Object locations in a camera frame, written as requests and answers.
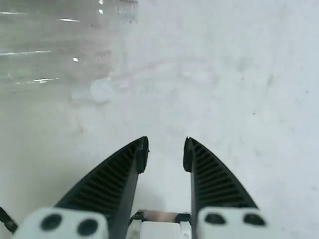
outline white plastic block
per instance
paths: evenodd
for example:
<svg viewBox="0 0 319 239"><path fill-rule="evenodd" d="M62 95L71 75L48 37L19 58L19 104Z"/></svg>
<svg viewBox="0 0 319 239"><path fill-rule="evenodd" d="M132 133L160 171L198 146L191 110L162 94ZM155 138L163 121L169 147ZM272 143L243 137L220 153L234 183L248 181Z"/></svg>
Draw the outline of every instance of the white plastic block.
<svg viewBox="0 0 319 239"><path fill-rule="evenodd" d="M58 226L54 226L54 222L48 222L43 229L43 220L52 215L59 215L61 217L60 223ZM93 227L96 228L93 231L92 226L81 227L82 233L89 233L87 236L82 236L79 232L79 225L82 222L91 222L91 225L93 222L93 225L97 224L97 227ZM101 214L62 208L41 208L24 220L15 232L13 239L108 239L108 237L107 221Z"/></svg>

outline white floor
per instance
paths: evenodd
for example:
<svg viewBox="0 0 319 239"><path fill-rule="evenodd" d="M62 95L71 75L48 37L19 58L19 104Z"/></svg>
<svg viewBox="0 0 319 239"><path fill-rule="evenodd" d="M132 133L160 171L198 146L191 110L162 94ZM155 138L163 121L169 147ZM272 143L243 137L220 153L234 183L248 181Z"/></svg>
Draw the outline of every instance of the white floor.
<svg viewBox="0 0 319 239"><path fill-rule="evenodd" d="M189 212L192 136L290 238L319 237L318 1L4 0L0 11L0 206L18 223L143 135L134 210Z"/></svg>

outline mounting hole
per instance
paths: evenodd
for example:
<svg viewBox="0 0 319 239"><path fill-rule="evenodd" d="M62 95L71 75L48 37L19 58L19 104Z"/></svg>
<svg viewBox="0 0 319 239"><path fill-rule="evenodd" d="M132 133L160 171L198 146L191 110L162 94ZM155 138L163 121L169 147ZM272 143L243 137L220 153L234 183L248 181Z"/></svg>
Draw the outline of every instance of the mounting hole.
<svg viewBox="0 0 319 239"><path fill-rule="evenodd" d="M86 219L78 226L78 234L81 236L90 236L96 232L98 223L94 219Z"/></svg>
<svg viewBox="0 0 319 239"><path fill-rule="evenodd" d="M62 221L60 214L51 214L44 218L41 222L41 229L45 232L52 231L59 227Z"/></svg>
<svg viewBox="0 0 319 239"><path fill-rule="evenodd" d="M262 217L254 213L248 213L244 216L244 223L255 226L265 226L266 222Z"/></svg>
<svg viewBox="0 0 319 239"><path fill-rule="evenodd" d="M222 215L217 213L210 213L206 216L205 221L211 224L224 225L226 224L226 220Z"/></svg>

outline white surface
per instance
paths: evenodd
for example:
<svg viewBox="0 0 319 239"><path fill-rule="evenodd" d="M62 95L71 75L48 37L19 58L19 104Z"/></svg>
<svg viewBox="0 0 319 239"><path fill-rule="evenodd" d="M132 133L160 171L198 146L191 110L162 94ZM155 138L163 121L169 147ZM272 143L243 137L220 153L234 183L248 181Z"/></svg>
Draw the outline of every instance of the white surface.
<svg viewBox="0 0 319 239"><path fill-rule="evenodd" d="M225 224L211 224L205 221L209 214L221 215ZM244 223L246 214L260 216L265 222L264 227ZM197 220L197 236L199 239L288 239L277 224L272 224L261 211L245 208L206 207L199 211Z"/></svg>
<svg viewBox="0 0 319 239"><path fill-rule="evenodd" d="M179 239L180 227L177 223L143 222L140 239Z"/></svg>
<svg viewBox="0 0 319 239"><path fill-rule="evenodd" d="M60 225L52 230L44 232L40 225L43 219L52 214L62 216ZM87 219L93 219L98 223L94 234L81 236L77 233L79 224ZM108 239L108 227L104 216L98 213L66 210L61 208L41 208L29 214L14 233L13 239Z"/></svg>
<svg viewBox="0 0 319 239"><path fill-rule="evenodd" d="M20 223L147 135L134 213L190 212L191 136L292 239L319 237L319 2L126 4L1 1L1 206Z"/></svg>

